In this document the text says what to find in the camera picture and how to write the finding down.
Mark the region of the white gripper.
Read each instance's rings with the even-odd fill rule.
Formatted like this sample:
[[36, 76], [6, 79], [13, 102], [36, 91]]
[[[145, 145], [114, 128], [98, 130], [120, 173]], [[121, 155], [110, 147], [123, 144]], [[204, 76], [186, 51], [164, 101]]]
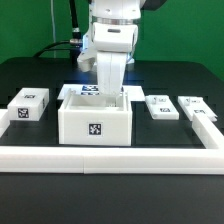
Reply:
[[137, 38], [136, 25], [93, 24], [97, 82], [101, 94], [120, 93], [128, 55], [133, 52]]

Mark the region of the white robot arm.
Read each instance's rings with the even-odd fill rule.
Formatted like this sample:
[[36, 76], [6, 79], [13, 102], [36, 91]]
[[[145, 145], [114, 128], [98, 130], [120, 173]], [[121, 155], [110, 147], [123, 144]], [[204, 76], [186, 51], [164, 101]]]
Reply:
[[138, 40], [142, 10], [155, 11], [167, 0], [91, 0], [89, 29], [77, 62], [83, 72], [97, 66], [99, 92], [117, 96], [125, 67]]

